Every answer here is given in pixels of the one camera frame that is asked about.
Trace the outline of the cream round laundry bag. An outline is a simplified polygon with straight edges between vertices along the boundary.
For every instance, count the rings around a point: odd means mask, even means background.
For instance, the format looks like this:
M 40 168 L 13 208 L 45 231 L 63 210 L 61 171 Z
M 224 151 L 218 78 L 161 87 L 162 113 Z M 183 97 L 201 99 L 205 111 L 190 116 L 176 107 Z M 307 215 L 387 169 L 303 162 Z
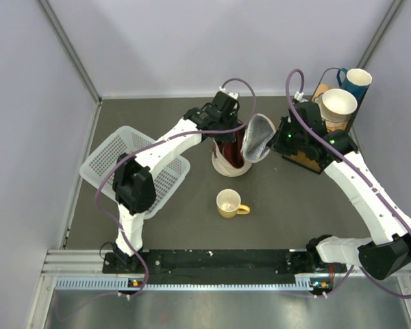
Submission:
M 245 164 L 241 169 L 234 168 L 224 159 L 217 145 L 217 143 L 221 141 L 213 140 L 212 165 L 219 174 L 225 177 L 234 178 L 242 176 L 248 172 L 252 164 L 263 160 L 270 152 L 266 144 L 277 131 L 272 120 L 261 113 L 254 114 L 244 128 L 245 135 L 242 142 L 241 154 Z

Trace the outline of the dark red bra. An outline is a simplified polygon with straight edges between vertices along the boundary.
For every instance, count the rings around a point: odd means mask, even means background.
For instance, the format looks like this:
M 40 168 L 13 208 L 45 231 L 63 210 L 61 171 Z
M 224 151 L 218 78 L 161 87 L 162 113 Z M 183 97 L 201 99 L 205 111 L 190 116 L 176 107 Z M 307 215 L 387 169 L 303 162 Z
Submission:
M 234 142 L 218 142 L 218 148 L 224 159 L 234 168 L 241 169 L 244 164 L 244 158 L 241 154 L 242 142 L 245 135 L 245 128 L 235 132 L 236 140 Z

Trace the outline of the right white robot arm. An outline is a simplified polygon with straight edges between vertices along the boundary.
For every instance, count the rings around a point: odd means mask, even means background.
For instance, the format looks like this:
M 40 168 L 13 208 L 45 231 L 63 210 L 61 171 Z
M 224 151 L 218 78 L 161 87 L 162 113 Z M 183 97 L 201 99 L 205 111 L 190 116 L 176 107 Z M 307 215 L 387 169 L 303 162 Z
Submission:
M 348 133 L 327 131 L 319 105 L 292 103 L 268 148 L 291 156 L 303 153 L 344 192 L 366 224 L 367 239 L 320 236 L 311 241 L 306 263 L 322 271 L 330 263 L 359 266 L 384 280 L 411 263 L 411 218 L 401 211 L 377 182 Z

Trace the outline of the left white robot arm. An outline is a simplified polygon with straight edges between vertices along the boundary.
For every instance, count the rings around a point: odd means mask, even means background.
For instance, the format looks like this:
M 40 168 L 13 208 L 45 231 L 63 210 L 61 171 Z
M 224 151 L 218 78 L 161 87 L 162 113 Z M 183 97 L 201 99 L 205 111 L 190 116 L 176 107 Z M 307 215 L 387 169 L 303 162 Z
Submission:
M 234 142 L 239 94 L 225 88 L 202 108 L 191 108 L 165 135 L 140 151 L 122 154 L 115 166 L 112 190 L 119 210 L 119 230 L 114 242 L 118 264 L 132 272 L 141 266 L 142 227 L 145 213 L 154 204 L 155 179 L 176 157 L 207 138 Z

